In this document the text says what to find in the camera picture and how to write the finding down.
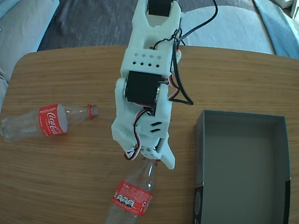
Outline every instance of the red and white wire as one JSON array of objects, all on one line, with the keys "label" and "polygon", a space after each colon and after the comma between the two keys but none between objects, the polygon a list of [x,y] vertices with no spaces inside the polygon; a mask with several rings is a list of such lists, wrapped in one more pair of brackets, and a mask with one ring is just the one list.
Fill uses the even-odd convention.
[{"label": "red and white wire", "polygon": [[171,87],[176,88],[176,90],[168,97],[169,100],[175,98],[178,94],[179,94],[179,87],[174,83],[173,79],[172,79],[172,75],[169,76],[169,84]]},{"label": "red and white wire", "polygon": [[140,153],[140,150],[141,150],[142,145],[141,145],[141,141],[140,141],[139,134],[138,134],[138,132],[136,131],[136,125],[137,125],[137,122],[138,122],[139,118],[140,118],[143,114],[145,114],[147,111],[148,111],[148,110],[143,109],[143,110],[140,110],[140,111],[136,114],[136,117],[135,117],[133,126],[134,126],[134,136],[135,136],[135,138],[136,138],[137,143],[136,143],[136,146],[134,147],[134,150],[125,152],[125,157],[126,157],[127,160],[134,160],[134,159],[138,156],[138,154]]}]

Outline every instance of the plastic bottle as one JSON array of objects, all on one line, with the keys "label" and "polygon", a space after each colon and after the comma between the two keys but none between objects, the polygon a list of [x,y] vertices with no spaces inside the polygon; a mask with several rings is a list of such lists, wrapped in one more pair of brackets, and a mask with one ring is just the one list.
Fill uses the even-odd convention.
[{"label": "plastic bottle", "polygon": [[29,113],[8,116],[1,122],[0,135],[6,142],[67,133],[73,126],[98,116],[96,105],[49,105]]},{"label": "plastic bottle", "polygon": [[157,160],[143,159],[121,181],[110,206],[105,224],[137,224],[150,204],[155,184]]}]

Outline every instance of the blue blanket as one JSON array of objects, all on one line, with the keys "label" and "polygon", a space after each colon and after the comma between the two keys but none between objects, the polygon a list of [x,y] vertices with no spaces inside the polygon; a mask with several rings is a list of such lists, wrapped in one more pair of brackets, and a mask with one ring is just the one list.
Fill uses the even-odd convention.
[{"label": "blue blanket", "polygon": [[282,9],[270,0],[254,0],[279,56],[299,59],[299,44]]}]

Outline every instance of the couch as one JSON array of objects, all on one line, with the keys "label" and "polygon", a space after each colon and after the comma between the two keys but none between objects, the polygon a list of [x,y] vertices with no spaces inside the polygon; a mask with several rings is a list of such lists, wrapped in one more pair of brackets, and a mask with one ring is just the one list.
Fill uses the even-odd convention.
[{"label": "couch", "polygon": [[17,62],[36,52],[59,0],[0,0],[0,111]]}]

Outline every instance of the robotic arm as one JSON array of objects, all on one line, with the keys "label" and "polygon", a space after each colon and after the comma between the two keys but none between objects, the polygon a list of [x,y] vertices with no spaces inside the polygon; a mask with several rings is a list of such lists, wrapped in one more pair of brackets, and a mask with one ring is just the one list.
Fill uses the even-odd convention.
[{"label": "robotic arm", "polygon": [[[133,160],[139,153],[161,160],[169,169],[175,157],[168,145],[172,102],[178,93],[171,72],[173,41],[179,34],[182,12],[172,0],[139,0],[133,30],[115,88],[116,119],[113,139]],[[181,52],[177,50],[179,61]],[[168,96],[168,85],[177,90]]]}]

